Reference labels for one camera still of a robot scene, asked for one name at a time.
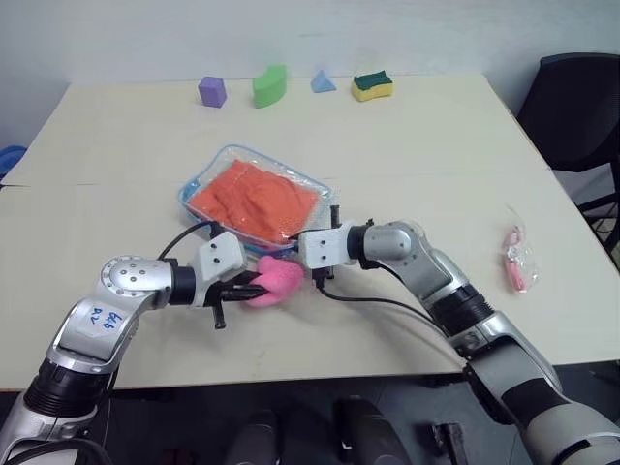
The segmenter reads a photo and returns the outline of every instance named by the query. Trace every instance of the clear plastic box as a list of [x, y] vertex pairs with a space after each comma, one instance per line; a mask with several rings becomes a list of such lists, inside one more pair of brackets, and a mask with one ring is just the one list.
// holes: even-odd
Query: clear plastic box
[[[294, 184], [316, 192], [318, 194], [317, 201], [305, 225], [301, 229], [329, 228], [329, 205], [333, 199], [333, 192], [328, 186], [251, 148], [236, 144], [226, 145], [220, 149], [206, 169], [196, 177], [190, 179], [179, 191], [179, 201], [188, 210], [195, 221], [211, 220], [212, 218], [209, 218], [204, 212], [198, 211], [189, 204], [190, 199], [206, 188], [222, 172], [227, 170], [235, 160], [250, 163], [262, 171], [270, 171], [289, 179]], [[291, 242], [286, 244], [270, 242], [236, 230], [229, 225], [225, 224], [223, 226], [228, 231], [234, 233], [249, 251], [258, 255], [289, 255], [293, 247], [295, 247], [295, 244]]]

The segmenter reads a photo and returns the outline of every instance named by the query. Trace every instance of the pink plush toy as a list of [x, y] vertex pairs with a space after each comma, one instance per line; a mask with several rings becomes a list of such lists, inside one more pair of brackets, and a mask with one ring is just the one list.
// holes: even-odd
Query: pink plush toy
[[263, 286], [269, 292], [260, 297], [248, 300], [251, 307], [267, 307], [289, 298], [303, 281], [303, 268], [297, 263], [276, 260], [273, 257], [261, 257], [258, 264], [261, 274], [251, 284]]

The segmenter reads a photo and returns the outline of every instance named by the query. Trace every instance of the blue triangular prism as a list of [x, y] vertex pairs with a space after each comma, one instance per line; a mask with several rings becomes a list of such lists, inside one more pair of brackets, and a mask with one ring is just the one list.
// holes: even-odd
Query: blue triangular prism
[[329, 92], [330, 90], [336, 90], [336, 86], [333, 85], [333, 82], [329, 80], [329, 77], [327, 77], [326, 72], [323, 70], [320, 70], [319, 73], [316, 76], [314, 76], [314, 79], [312, 79], [312, 82], [310, 82], [310, 85], [312, 86], [312, 90], [315, 93]]

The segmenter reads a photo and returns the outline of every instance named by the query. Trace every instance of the purple block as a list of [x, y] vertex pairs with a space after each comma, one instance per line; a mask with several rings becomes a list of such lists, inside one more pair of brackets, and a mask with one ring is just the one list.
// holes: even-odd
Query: purple block
[[201, 93], [202, 102], [208, 107], [220, 109], [226, 102], [226, 87], [220, 77], [203, 77], [198, 84], [198, 91]]

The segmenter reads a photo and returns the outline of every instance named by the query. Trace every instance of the yellow sponge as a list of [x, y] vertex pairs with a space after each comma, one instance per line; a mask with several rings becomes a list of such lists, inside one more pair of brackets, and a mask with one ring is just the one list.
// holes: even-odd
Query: yellow sponge
[[385, 71], [380, 71], [374, 75], [356, 76], [351, 83], [351, 93], [360, 101], [386, 97], [394, 91], [394, 83], [386, 75]]
[[368, 90], [361, 90], [357, 87], [357, 84], [353, 82], [351, 84], [351, 92], [358, 101], [365, 102], [366, 100], [376, 99], [377, 97], [387, 97], [391, 95], [394, 92], [394, 84], [379, 84]]

